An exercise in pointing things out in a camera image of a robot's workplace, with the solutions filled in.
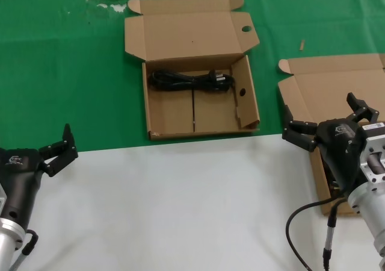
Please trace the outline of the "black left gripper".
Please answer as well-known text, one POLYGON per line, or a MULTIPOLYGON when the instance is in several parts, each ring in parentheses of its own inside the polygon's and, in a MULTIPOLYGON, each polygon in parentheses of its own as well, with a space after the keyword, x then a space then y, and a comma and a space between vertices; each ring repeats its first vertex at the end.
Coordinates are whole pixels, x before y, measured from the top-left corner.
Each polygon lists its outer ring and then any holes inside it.
POLYGON ((7 198, 1 211, 3 219, 27 228, 42 171, 55 176, 78 158, 75 139, 67 123, 62 141, 36 149, 1 149, 1 187, 7 198))

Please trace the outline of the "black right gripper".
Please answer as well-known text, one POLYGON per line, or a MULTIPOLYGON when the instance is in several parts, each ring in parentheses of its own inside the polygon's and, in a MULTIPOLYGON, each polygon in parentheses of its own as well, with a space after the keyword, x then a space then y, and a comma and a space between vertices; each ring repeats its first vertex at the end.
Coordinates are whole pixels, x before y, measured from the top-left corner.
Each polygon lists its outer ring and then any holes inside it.
POLYGON ((347 118, 326 120, 319 125, 295 120, 288 105, 284 105, 282 139, 308 152, 313 152, 318 142, 323 160, 340 189, 348 195, 366 182, 359 169, 363 142, 356 138, 360 128, 358 122, 366 119, 376 123, 379 112, 352 92, 347 94, 346 101, 352 109, 347 118))

